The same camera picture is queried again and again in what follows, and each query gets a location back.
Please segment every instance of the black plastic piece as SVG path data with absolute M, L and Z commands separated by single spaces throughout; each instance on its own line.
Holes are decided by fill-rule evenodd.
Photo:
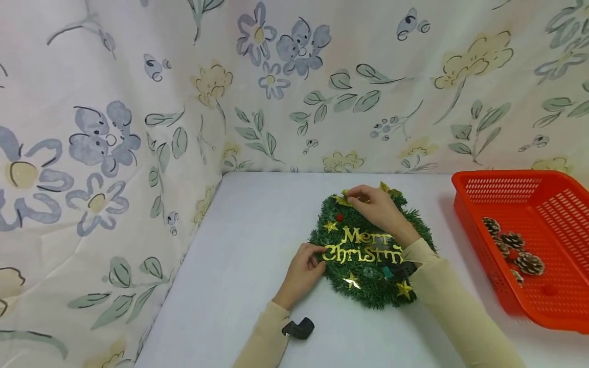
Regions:
M 390 280 L 402 281 L 409 278 L 417 271 L 417 266 L 413 262 L 405 261 L 398 264 L 394 264 L 390 261 L 383 262 L 383 266 L 387 267 L 393 274 Z
M 290 321 L 289 324 L 282 328 L 282 334 L 285 336 L 288 334 L 298 340 L 307 340 L 314 329 L 313 321 L 305 317 L 300 324 Z

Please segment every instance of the floral fabric backdrop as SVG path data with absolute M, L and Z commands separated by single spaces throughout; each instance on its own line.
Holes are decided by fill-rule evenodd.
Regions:
M 0 363 L 132 366 L 228 171 L 589 184 L 589 0 L 8 0 Z

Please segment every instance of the beige sleeve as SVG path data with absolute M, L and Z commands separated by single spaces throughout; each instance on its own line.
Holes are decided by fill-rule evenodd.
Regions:
M 409 282 L 466 367 L 525 367 L 483 306 L 462 286 L 447 259 L 439 258 L 423 239 L 407 247 L 403 259 L 421 264 Z
M 290 322 L 289 315 L 283 307 L 268 302 L 233 368 L 276 368 L 288 343 L 282 328 Z

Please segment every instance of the white table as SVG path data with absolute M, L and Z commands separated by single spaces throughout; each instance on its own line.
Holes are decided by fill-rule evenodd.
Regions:
M 543 329 L 507 316 L 480 269 L 454 213 L 450 175 L 231 173 L 220 188 L 178 272 L 136 368 L 230 367 L 279 288 L 299 247 L 316 227 L 321 202 L 358 184 L 382 180 L 420 210 L 442 257 L 516 345 L 527 366 L 587 367 L 589 336 Z M 368 310 L 329 282 L 292 312 L 309 317 L 308 340 L 291 339 L 281 368 L 461 367 L 419 301 Z

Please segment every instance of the red plastic basket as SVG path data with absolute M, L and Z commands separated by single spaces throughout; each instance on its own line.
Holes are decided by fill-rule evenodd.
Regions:
M 557 171 L 463 171 L 454 209 L 503 309 L 540 326 L 589 334 L 589 193 Z M 482 222 L 522 234 L 546 266 L 520 287 Z

